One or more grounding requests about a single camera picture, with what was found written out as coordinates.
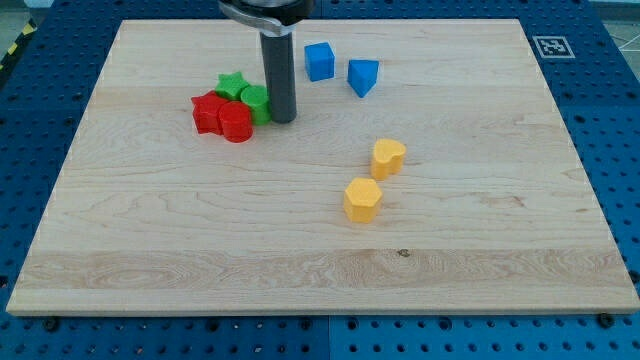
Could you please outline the black and silver robot arm flange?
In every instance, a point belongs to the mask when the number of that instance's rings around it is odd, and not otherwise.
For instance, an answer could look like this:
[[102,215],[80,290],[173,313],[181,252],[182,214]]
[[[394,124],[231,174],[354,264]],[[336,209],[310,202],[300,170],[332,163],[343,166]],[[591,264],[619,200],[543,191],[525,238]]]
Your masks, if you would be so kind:
[[314,0],[219,0],[220,11],[229,19],[254,28],[269,37],[292,33],[315,8]]

